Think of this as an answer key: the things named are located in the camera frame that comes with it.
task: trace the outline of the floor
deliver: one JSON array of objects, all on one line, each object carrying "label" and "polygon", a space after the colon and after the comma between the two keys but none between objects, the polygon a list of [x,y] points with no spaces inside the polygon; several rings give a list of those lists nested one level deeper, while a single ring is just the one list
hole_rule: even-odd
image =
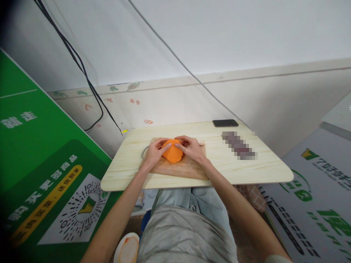
[{"label": "floor", "polygon": [[[251,246],[250,242],[245,238],[245,236],[240,231],[238,226],[234,223],[234,221],[230,217],[229,219],[230,219],[229,223],[230,223],[231,231],[233,232],[234,240],[235,240],[235,243],[237,244],[239,263],[259,262],[257,254],[254,248]],[[124,229],[122,238],[130,232],[137,233],[140,236],[142,220],[143,220],[143,216],[131,217],[128,221],[126,228]]]}]

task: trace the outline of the tabletop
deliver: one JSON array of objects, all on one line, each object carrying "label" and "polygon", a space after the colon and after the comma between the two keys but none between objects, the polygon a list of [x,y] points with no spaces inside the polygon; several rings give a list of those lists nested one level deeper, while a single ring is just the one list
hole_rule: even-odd
[{"label": "tabletop", "polygon": [[[104,191],[125,190],[137,173],[142,161],[141,153],[152,138],[187,135],[203,140],[206,157],[231,184],[280,183],[293,179],[293,173],[242,122],[238,127],[215,127],[212,122],[153,126],[131,130],[113,158],[101,180]],[[222,139],[224,132],[236,132],[240,139],[255,152],[255,158],[240,160]],[[143,189],[210,186],[211,182],[197,179],[149,173]]]}]

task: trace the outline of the hand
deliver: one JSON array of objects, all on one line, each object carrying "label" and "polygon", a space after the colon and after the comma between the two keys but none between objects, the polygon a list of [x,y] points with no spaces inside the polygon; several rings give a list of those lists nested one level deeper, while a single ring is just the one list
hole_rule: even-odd
[{"label": "hand", "polygon": [[185,153],[195,162],[200,163],[203,160],[206,160],[206,157],[204,153],[201,151],[201,148],[197,142],[197,139],[190,138],[184,135],[175,137],[175,139],[180,141],[180,144],[175,144],[175,146],[181,149],[183,153]]},{"label": "hand", "polygon": [[156,141],[152,142],[149,145],[149,149],[147,151],[147,155],[146,155],[146,159],[144,162],[144,165],[149,166],[149,168],[151,169],[152,167],[155,166],[155,164],[158,162],[158,160],[161,158],[161,156],[163,155],[163,153],[165,151],[167,151],[170,146],[172,144],[168,144],[165,147],[162,147],[163,144],[165,144],[166,141],[168,141],[170,139],[168,138],[159,138]]}]

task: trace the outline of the black phone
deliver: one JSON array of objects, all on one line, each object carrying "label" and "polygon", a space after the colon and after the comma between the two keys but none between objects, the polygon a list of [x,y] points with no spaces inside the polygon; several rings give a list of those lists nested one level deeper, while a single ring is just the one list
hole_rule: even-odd
[{"label": "black phone", "polygon": [[216,120],[213,121],[213,124],[215,125],[215,127],[238,127],[239,124],[233,120]]}]

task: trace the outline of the person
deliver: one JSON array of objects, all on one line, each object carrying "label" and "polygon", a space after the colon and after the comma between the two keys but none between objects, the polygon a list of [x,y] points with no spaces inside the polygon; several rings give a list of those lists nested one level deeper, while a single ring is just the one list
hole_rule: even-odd
[{"label": "person", "polygon": [[[228,214],[265,263],[291,259],[249,202],[202,153],[195,138],[175,144],[205,171],[213,187],[160,189],[139,244],[137,262],[238,262]],[[171,146],[151,143],[144,164],[112,207],[81,262],[109,262],[132,214],[147,174]]]}]

